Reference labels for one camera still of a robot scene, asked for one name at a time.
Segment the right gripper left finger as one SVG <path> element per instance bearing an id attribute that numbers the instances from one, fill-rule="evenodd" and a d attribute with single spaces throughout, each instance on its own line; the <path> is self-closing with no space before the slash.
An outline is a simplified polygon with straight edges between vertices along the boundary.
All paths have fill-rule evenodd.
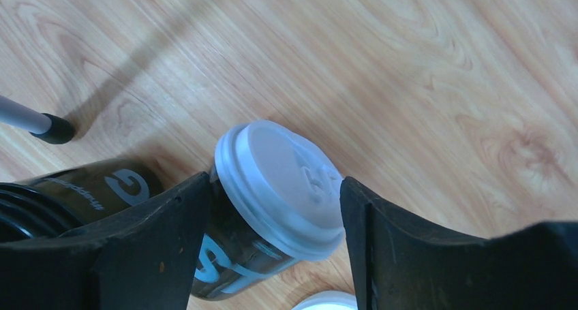
<path id="1" fill-rule="evenodd" d="M 185 309 L 209 215 L 200 172 L 56 238 L 1 244 L 2 309 Z"/>

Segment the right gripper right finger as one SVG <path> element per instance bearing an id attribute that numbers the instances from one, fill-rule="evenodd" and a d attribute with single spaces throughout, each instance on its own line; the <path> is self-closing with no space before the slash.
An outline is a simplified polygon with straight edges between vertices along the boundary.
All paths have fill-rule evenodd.
<path id="1" fill-rule="evenodd" d="M 576 309 L 577 223 L 491 239 L 457 232 L 352 178 L 341 213 L 359 309 Z"/>

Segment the black coffee cup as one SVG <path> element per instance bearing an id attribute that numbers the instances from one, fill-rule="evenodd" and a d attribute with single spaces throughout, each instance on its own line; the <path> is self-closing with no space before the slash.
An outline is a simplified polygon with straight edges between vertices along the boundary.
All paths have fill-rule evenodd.
<path id="1" fill-rule="evenodd" d="M 227 196 L 216 171 L 210 172 L 209 182 L 213 199 L 192 296 L 212 301 L 230 298 L 299 263 L 246 223 Z"/>

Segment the black paper cup stack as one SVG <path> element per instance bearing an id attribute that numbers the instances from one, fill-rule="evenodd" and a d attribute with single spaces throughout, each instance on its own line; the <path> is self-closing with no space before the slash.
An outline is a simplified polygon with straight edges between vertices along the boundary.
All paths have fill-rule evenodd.
<path id="1" fill-rule="evenodd" d="M 150 168 L 121 158 L 2 183 L 1 242 L 58 237 L 163 191 Z"/>

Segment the white plastic cup lid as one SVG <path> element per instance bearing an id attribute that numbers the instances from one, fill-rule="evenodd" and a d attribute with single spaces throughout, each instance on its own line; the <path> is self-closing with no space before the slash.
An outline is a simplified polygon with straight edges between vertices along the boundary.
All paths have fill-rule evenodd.
<path id="1" fill-rule="evenodd" d="M 341 244 L 343 177 L 307 138 L 268 120 L 240 124 L 218 140 L 214 168 L 250 228 L 283 253 L 320 261 Z"/>

